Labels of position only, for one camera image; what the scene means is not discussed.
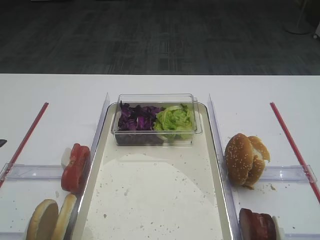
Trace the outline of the red strip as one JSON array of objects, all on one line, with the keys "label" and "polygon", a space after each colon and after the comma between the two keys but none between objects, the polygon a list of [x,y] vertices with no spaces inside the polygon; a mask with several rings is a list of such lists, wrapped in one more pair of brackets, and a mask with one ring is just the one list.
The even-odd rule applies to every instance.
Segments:
[{"label": "red strip", "polygon": [[39,123],[40,119],[42,118],[43,114],[45,113],[46,109],[48,108],[49,103],[45,102],[40,109],[39,113],[37,114],[36,118],[32,122],[30,128],[28,129],[27,133],[23,137],[21,143],[19,144],[18,148],[16,149],[15,153],[13,154],[9,163],[3,168],[3,173],[0,176],[0,186],[2,187],[3,183],[5,182],[5,177],[10,172],[13,165],[16,163],[16,160],[20,156],[23,148],[25,147],[26,143],[28,142],[30,136],[32,135],[33,131],[35,130],[37,124]]},{"label": "red strip", "polygon": [[316,198],[317,198],[317,200],[319,202],[320,201],[320,190],[319,190],[319,188],[317,186],[315,178],[312,176],[311,169],[308,167],[308,165],[306,164],[305,160],[303,159],[303,157],[302,157],[302,155],[301,155],[301,153],[300,153],[300,151],[299,151],[299,149],[298,149],[298,147],[297,147],[297,145],[296,145],[296,143],[295,143],[295,141],[294,141],[289,129],[286,126],[285,121],[283,120],[278,108],[276,107],[276,104],[274,102],[270,102],[269,104],[270,104],[270,107],[272,108],[272,110],[273,110],[273,112],[274,112],[274,114],[275,114],[275,116],[276,116],[276,118],[277,118],[277,120],[278,120],[278,122],[279,122],[279,124],[280,124],[280,126],[281,126],[281,128],[282,128],[282,130],[283,130],[283,132],[284,132],[284,134],[285,134],[285,136],[286,136],[286,138],[287,138],[287,140],[288,140],[288,142],[289,142],[289,144],[290,144],[290,146],[291,146],[291,148],[292,148],[297,160],[298,160],[298,162],[302,166],[302,169],[303,169],[306,177],[308,178],[308,181],[309,181],[309,184],[310,184],[310,186],[311,186],[311,188],[313,190],[313,193],[315,194],[315,196],[316,196]]}]

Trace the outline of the white floor stand base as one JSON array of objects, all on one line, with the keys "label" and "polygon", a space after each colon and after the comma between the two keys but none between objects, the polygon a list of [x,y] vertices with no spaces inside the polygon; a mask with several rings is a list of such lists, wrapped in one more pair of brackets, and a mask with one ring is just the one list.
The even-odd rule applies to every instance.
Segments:
[{"label": "white floor stand base", "polygon": [[296,23],[292,22],[286,22],[282,25],[282,29],[293,35],[307,35],[310,33],[310,27],[308,23],[306,23],[305,20],[303,20],[304,12],[306,5],[308,3],[308,0],[303,0],[302,7],[300,9],[299,17]]}]

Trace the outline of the clear long divider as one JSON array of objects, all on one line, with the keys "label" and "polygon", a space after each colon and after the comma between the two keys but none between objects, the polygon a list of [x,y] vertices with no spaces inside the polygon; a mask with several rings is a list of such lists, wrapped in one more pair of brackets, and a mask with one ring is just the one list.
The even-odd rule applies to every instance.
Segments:
[{"label": "clear long divider", "polygon": [[107,94],[101,109],[99,121],[90,148],[89,160],[87,160],[87,163],[85,164],[84,183],[82,184],[82,190],[77,196],[76,203],[72,210],[70,220],[64,235],[65,240],[80,240],[83,236],[103,155],[103,151],[99,150],[98,148],[100,145],[101,135],[103,134],[109,105],[110,98]]},{"label": "clear long divider", "polygon": [[231,182],[228,179],[227,166],[225,164],[224,149],[219,130],[216,110],[211,95],[208,96],[207,108],[211,125],[211,132],[214,142],[215,154],[217,159],[217,167],[219,172],[219,180],[222,188],[224,209],[227,218],[227,229],[231,240],[242,240],[241,228],[235,206]]}]

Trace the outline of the bun slice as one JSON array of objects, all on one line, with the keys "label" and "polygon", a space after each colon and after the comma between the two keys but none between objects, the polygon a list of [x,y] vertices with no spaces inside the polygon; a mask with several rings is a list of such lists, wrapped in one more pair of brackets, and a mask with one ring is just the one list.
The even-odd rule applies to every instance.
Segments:
[{"label": "bun slice", "polygon": [[52,240],[64,239],[76,200],[77,197],[71,193],[65,197],[51,237]]},{"label": "bun slice", "polygon": [[58,220],[58,204],[43,200],[34,210],[26,231],[26,240],[50,240]]}]

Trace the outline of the green lettuce leaves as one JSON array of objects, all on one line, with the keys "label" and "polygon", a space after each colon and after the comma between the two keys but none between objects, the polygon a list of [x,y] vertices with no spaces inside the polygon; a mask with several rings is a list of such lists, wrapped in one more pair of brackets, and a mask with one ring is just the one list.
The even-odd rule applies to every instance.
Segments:
[{"label": "green lettuce leaves", "polygon": [[156,114],[153,125],[155,131],[174,131],[178,133],[159,134],[158,137],[172,143],[173,141],[189,141],[193,137],[195,121],[192,109],[187,105],[173,105]]}]

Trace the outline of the white pusher behind tomato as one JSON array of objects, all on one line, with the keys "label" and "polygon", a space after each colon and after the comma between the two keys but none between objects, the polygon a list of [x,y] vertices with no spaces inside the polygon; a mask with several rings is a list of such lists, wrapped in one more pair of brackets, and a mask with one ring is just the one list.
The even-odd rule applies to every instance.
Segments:
[{"label": "white pusher behind tomato", "polygon": [[67,147],[62,154],[61,166],[63,169],[65,169],[70,162],[71,151],[72,151],[72,149]]}]

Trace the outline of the dark red meat patties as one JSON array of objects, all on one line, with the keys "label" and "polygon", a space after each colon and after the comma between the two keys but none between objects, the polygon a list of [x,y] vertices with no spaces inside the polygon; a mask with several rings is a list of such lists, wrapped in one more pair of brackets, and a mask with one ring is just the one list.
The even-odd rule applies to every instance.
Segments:
[{"label": "dark red meat patties", "polygon": [[277,239],[276,226],[269,214],[242,208],[239,212],[239,225],[244,240]]}]

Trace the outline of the right clear long divider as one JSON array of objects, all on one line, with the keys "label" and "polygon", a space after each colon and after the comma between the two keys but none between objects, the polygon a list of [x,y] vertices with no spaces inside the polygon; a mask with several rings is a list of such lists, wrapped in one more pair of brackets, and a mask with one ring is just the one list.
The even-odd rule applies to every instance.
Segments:
[{"label": "right clear long divider", "polygon": [[211,132],[214,142],[215,154],[217,159],[217,167],[219,172],[219,180],[222,188],[224,209],[227,218],[227,229],[231,240],[242,240],[241,228],[235,206],[231,182],[228,179],[227,166],[225,164],[224,149],[219,130],[216,110],[211,95],[208,96],[207,108],[211,125]]}]

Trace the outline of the metal serving tray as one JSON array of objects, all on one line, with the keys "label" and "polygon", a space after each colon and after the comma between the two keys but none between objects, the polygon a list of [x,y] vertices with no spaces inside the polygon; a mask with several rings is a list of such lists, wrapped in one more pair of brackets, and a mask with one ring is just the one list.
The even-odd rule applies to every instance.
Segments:
[{"label": "metal serving tray", "polygon": [[212,137],[190,145],[118,146],[108,107],[75,240],[231,240],[233,233]]}]

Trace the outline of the bun bottom slice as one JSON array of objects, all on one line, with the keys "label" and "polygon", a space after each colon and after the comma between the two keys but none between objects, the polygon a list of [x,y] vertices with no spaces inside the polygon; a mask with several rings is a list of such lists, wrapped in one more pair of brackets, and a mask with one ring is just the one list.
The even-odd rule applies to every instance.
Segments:
[{"label": "bun bottom slice", "polygon": [[76,200],[77,197],[71,193],[65,197],[51,237],[52,240],[64,239]]}]

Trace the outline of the torn sesame bun half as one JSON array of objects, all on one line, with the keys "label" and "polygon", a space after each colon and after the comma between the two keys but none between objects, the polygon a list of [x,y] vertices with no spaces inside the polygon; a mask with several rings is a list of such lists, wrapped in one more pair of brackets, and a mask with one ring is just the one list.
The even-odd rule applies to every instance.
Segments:
[{"label": "torn sesame bun half", "polygon": [[253,190],[255,183],[260,179],[266,161],[270,162],[270,153],[262,140],[257,136],[249,136],[248,139],[252,145],[252,168],[248,172],[248,177],[243,184],[244,187]]}]

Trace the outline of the right red strip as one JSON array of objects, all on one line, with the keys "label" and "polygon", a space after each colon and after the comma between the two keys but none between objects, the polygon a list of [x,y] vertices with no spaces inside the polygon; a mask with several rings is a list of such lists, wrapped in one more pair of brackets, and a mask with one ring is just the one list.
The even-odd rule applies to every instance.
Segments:
[{"label": "right red strip", "polygon": [[281,126],[281,128],[282,128],[282,130],[283,130],[283,132],[284,132],[284,134],[285,134],[285,136],[286,136],[286,138],[287,138],[287,140],[288,140],[288,142],[289,142],[289,144],[290,144],[290,146],[291,146],[291,148],[292,148],[297,160],[298,160],[298,162],[302,166],[302,169],[303,169],[306,177],[308,178],[308,181],[309,181],[309,184],[310,184],[310,186],[311,186],[311,188],[313,190],[313,193],[315,194],[315,196],[316,196],[316,198],[317,198],[317,200],[319,202],[320,201],[320,190],[319,190],[319,188],[317,186],[315,178],[312,176],[311,169],[308,167],[308,165],[306,164],[305,160],[303,159],[303,157],[302,157],[302,155],[301,155],[301,153],[300,153],[300,151],[299,151],[299,149],[298,149],[298,147],[297,147],[297,145],[296,145],[296,143],[295,143],[295,141],[294,141],[289,129],[286,126],[285,121],[283,120],[278,108],[276,107],[276,104],[274,102],[270,102],[269,104],[270,104],[270,107],[272,108],[272,110],[273,110],[273,112],[274,112],[274,114],[275,114],[275,116],[276,116],[276,118],[277,118],[277,120],[278,120],[278,122],[279,122],[279,124],[280,124],[280,126]]}]

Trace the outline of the bun slice in rack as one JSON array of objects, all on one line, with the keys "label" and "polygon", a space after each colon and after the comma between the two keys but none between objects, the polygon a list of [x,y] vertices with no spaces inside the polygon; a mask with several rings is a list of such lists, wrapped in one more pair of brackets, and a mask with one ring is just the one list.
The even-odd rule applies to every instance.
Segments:
[{"label": "bun slice in rack", "polygon": [[50,240],[58,220],[58,204],[43,200],[34,210],[26,231],[26,240]]}]

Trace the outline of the clear plastic salad container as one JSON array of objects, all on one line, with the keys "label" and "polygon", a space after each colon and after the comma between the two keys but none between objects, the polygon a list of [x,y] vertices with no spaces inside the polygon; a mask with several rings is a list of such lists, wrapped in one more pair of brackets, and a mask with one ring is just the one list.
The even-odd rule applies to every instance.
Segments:
[{"label": "clear plastic salad container", "polygon": [[121,94],[110,129],[119,146],[190,145],[202,132],[191,93]]}]

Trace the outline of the left clear long divider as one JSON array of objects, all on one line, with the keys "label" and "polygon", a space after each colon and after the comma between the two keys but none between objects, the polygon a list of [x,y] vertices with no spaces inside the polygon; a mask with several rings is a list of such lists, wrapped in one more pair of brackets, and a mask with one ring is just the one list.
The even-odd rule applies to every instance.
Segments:
[{"label": "left clear long divider", "polygon": [[84,183],[82,184],[82,190],[77,196],[76,203],[72,210],[70,220],[64,235],[65,240],[80,240],[83,236],[103,155],[103,151],[99,150],[98,148],[100,145],[101,135],[103,134],[109,105],[110,98],[107,94],[101,109],[99,121],[90,148],[89,160],[87,160],[87,163],[85,164]]}]

